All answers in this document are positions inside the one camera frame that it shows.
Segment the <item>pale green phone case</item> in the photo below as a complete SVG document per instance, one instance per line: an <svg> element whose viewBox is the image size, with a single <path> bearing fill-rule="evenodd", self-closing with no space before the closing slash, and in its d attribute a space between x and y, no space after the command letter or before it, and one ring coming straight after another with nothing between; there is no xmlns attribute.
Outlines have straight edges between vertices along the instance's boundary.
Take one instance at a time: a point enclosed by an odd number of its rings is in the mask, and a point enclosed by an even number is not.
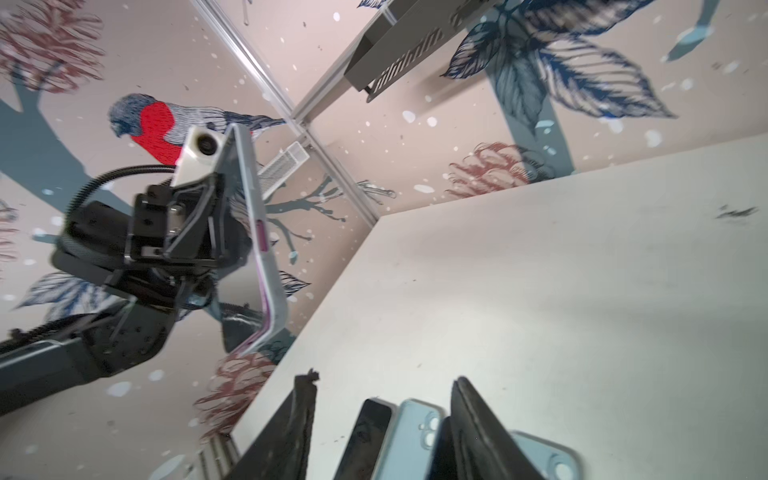
<svg viewBox="0 0 768 480"><path fill-rule="evenodd" d="M441 407L416 399L404 400L382 446L372 478L427 479L444 418Z"/></svg>

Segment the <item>phone with black screen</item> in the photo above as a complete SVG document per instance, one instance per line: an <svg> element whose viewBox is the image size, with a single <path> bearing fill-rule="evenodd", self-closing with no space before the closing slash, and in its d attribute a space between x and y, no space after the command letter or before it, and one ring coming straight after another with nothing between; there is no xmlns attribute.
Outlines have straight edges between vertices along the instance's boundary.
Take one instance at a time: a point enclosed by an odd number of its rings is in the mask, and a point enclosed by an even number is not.
<svg viewBox="0 0 768 480"><path fill-rule="evenodd" d="M366 399L357 416L335 480L369 480L373 477L396 407L378 398Z"/></svg>

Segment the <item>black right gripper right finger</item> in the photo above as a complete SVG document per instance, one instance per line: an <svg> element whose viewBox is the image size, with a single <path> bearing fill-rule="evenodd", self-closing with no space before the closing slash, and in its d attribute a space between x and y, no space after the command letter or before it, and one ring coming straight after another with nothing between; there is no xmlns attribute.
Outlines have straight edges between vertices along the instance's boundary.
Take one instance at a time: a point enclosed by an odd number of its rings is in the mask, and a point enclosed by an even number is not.
<svg viewBox="0 0 768 480"><path fill-rule="evenodd" d="M459 479L543 479L464 376L452 385L450 413Z"/></svg>

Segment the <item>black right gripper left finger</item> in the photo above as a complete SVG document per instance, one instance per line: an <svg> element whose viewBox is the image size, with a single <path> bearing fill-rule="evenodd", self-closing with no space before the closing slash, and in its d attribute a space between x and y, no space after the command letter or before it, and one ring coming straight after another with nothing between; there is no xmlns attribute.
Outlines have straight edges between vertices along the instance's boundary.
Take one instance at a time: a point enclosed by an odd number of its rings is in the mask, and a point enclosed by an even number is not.
<svg viewBox="0 0 768 480"><path fill-rule="evenodd" d="M319 373L310 369L294 378L293 389L227 480L304 480L308 468Z"/></svg>

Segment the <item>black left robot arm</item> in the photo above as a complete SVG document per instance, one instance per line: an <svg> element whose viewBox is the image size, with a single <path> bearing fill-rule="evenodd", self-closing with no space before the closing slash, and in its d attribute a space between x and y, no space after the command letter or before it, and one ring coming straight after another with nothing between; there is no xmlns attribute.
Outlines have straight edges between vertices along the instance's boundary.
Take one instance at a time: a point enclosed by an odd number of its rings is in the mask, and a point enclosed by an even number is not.
<svg viewBox="0 0 768 480"><path fill-rule="evenodd" d="M218 306L219 280L245 265L252 242L221 173L152 185L129 214L95 199L104 184L142 173L108 172L73 197L54 271L22 299L47 316L1 344L3 414L152 359L181 318Z"/></svg>

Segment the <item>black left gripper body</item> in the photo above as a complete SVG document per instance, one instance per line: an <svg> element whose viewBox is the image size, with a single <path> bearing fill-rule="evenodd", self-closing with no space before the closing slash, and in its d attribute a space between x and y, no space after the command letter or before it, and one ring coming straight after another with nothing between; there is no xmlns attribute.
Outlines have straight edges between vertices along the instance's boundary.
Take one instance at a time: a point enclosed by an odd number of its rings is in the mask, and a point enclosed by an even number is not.
<svg viewBox="0 0 768 480"><path fill-rule="evenodd" d="M252 240L231 212L222 174L176 187L152 185L136 197L125 261L167 270L239 268Z"/></svg>

